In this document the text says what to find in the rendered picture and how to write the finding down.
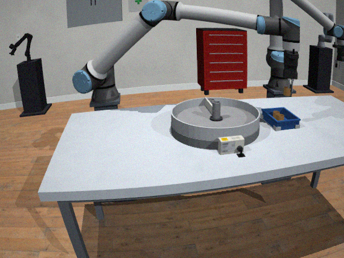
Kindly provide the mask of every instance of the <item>white control box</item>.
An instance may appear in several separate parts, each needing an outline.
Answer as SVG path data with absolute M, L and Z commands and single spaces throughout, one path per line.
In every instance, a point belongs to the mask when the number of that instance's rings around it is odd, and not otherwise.
M 218 153 L 221 155 L 238 153 L 238 146 L 242 146 L 244 149 L 244 144 L 245 139 L 242 135 L 219 137 Z

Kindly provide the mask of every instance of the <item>blue plastic crate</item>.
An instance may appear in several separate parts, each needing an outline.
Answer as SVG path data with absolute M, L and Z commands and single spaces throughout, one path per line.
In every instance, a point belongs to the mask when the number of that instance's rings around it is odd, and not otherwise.
M 284 115 L 284 120 L 278 121 L 273 117 L 273 112 L 278 110 Z M 295 126 L 300 124 L 300 120 L 292 112 L 285 107 L 275 107 L 272 109 L 261 109 L 263 113 L 263 119 L 271 126 L 281 127 L 281 130 L 295 129 Z

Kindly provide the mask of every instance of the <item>red tool cabinet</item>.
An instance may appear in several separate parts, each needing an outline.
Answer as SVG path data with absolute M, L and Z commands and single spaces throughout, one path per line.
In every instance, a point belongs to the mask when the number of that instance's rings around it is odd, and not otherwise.
M 197 75 L 205 95 L 209 90 L 247 88 L 247 31 L 197 28 Z

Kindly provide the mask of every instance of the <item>white tabletop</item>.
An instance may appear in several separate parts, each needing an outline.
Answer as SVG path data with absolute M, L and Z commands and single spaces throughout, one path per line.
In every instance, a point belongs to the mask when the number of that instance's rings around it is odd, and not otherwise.
M 153 113 L 119 109 L 72 114 L 39 198 L 101 201 L 174 195 L 344 165 L 344 102 L 332 96 L 243 101 L 260 108 L 285 107 L 301 119 L 301 127 L 274 131 L 261 122 L 257 140 L 239 158 L 175 140 L 170 134 L 175 105 Z

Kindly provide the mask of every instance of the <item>circular bowl feeder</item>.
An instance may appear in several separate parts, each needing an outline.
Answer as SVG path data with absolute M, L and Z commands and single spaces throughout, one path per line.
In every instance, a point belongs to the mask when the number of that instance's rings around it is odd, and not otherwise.
M 217 149 L 218 138 L 242 135 L 245 145 L 259 135 L 260 112 L 243 101 L 230 98 L 208 98 L 220 102 L 222 120 L 212 121 L 211 107 L 206 98 L 197 98 L 177 104 L 171 114 L 171 134 L 186 145 Z

